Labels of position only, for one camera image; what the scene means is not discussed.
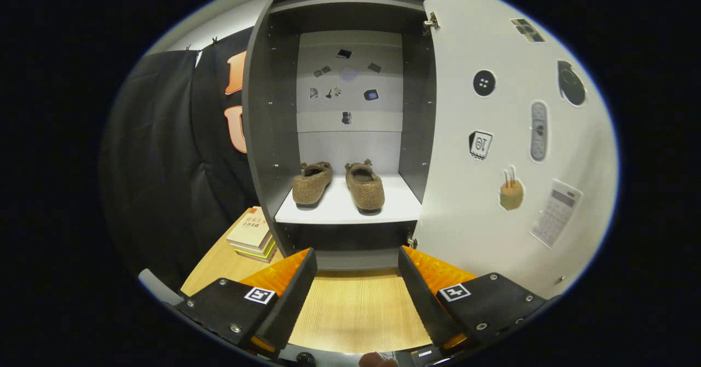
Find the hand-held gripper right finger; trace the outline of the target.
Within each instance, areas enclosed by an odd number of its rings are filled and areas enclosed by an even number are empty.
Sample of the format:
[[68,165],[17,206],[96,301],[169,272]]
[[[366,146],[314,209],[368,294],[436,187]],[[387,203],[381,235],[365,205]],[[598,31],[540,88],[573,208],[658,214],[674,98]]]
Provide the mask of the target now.
[[503,274],[476,276],[405,245],[398,269],[431,343],[448,356],[496,344],[548,308]]

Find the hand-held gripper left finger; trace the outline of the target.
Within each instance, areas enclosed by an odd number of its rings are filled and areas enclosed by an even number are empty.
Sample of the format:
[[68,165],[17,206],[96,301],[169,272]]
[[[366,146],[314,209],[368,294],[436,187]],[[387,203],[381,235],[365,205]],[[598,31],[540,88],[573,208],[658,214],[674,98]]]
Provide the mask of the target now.
[[245,279],[213,280],[175,309],[228,345],[276,359],[290,340],[317,269],[315,249],[306,248]]

